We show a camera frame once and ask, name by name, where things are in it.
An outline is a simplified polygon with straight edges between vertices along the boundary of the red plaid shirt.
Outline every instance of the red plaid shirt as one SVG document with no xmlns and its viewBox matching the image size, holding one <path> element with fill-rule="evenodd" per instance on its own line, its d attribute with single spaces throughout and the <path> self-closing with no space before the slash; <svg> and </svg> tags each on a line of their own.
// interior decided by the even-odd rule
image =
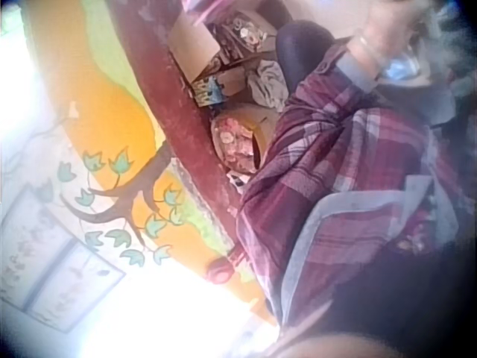
<svg viewBox="0 0 477 358">
<path fill-rule="evenodd" d="M 425 252 L 442 243 L 435 239 L 444 230 L 435 197 L 450 204 L 448 217 L 461 198 L 429 127 L 383 107 L 351 81 L 337 64 L 343 53 L 330 49 L 288 100 L 238 213 L 238 237 L 283 327 L 327 302 L 383 245 Z M 410 178 L 430 184 L 403 219 L 404 202 L 414 196 L 408 189 L 416 190 L 406 184 Z M 357 193 L 358 204 L 341 193 Z M 399 220 L 401 228 L 391 230 Z M 456 229 L 451 219 L 444 226 Z"/>
</svg>

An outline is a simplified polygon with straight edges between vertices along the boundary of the dark fabric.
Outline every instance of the dark fabric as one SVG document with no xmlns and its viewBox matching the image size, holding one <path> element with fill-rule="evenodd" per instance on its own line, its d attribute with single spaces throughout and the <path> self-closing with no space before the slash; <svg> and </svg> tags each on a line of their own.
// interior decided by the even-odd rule
<svg viewBox="0 0 477 358">
<path fill-rule="evenodd" d="M 452 336 L 462 334 L 461 319 L 475 315 L 476 249 L 471 243 L 418 257 L 383 249 L 361 274 L 337 288 L 332 306 L 306 335 L 358 334 L 407 357 L 441 357 L 451 340 L 464 338 Z"/>
<path fill-rule="evenodd" d="M 334 41 L 328 30 L 314 22 L 296 21 L 280 28 L 277 59 L 290 94 L 317 68 Z"/>
</svg>

